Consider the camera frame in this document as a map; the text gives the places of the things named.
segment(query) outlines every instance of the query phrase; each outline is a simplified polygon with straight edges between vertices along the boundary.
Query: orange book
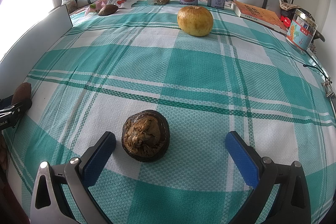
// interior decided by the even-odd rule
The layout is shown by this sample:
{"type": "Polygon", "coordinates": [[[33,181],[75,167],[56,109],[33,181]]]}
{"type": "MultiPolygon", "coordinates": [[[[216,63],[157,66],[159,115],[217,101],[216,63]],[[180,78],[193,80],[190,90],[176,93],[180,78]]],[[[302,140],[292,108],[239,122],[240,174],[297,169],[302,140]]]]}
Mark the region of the orange book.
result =
{"type": "Polygon", "coordinates": [[[247,18],[277,32],[287,34],[286,26],[280,21],[276,13],[273,11],[245,4],[237,0],[234,0],[232,3],[232,9],[239,17],[247,18]]]}

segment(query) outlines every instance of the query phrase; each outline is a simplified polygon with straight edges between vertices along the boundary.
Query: pink snack package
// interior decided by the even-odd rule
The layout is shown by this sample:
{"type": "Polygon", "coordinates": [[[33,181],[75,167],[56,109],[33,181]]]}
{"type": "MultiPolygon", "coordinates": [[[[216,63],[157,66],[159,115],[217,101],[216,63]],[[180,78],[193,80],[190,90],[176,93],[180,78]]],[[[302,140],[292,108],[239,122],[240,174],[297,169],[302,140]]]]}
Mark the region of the pink snack package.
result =
{"type": "Polygon", "coordinates": [[[88,13],[98,13],[101,8],[105,7],[107,4],[114,4],[119,8],[130,9],[132,4],[136,3],[138,0],[97,0],[96,2],[90,4],[86,8],[85,15],[88,13]]]}

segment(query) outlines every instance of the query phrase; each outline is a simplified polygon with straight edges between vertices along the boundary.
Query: blue gripper pad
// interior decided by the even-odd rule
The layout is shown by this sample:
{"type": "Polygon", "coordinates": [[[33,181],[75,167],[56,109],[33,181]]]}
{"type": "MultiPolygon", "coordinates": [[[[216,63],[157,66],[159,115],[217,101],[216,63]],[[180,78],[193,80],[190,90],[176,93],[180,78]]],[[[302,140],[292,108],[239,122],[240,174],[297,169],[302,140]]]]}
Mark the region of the blue gripper pad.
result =
{"type": "Polygon", "coordinates": [[[112,132],[106,131],[95,146],[89,147],[86,150],[84,155],[92,151],[94,152],[88,160],[87,164],[83,167],[82,184],[85,187],[95,185],[100,173],[102,172],[105,164],[107,163],[115,148],[115,135],[112,132]]]}
{"type": "Polygon", "coordinates": [[[255,189],[259,183],[259,170],[251,157],[248,155],[246,149],[243,147],[242,142],[245,144],[242,138],[237,138],[232,132],[229,132],[226,135],[226,149],[231,155],[233,161],[235,162],[245,183],[255,189]]]}

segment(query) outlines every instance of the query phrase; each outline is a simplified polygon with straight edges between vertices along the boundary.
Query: bed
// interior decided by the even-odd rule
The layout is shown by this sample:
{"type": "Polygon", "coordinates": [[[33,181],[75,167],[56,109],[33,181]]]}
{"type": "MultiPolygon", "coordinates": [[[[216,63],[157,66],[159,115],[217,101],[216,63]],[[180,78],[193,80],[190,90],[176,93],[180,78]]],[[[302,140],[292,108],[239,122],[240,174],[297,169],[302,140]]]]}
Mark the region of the bed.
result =
{"type": "Polygon", "coordinates": [[[261,157],[302,163],[312,223],[330,208],[336,124],[321,76],[303,67],[310,58],[229,9],[207,7],[214,27],[192,37],[178,27],[180,8],[178,0],[159,7],[140,0],[106,17],[75,13],[73,28],[28,74],[33,105],[3,132],[8,180],[28,216],[39,164],[81,156],[105,131],[117,146],[90,192],[115,224],[228,223],[251,192],[225,149],[232,130],[261,157]],[[127,117],[146,109],[163,114],[171,132],[167,153],[153,163],[121,145],[127,117]]]}

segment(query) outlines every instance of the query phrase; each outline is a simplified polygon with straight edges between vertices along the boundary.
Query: can lid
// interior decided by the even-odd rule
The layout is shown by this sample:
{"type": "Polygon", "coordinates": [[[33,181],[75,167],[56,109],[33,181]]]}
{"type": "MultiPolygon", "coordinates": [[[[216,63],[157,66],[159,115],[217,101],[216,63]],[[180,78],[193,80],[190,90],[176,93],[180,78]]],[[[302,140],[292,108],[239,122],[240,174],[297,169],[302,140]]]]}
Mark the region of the can lid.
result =
{"type": "Polygon", "coordinates": [[[300,11],[299,9],[295,10],[295,14],[301,17],[303,20],[307,21],[309,25],[313,28],[317,28],[317,24],[311,20],[310,17],[308,17],[304,12],[300,11]]]}

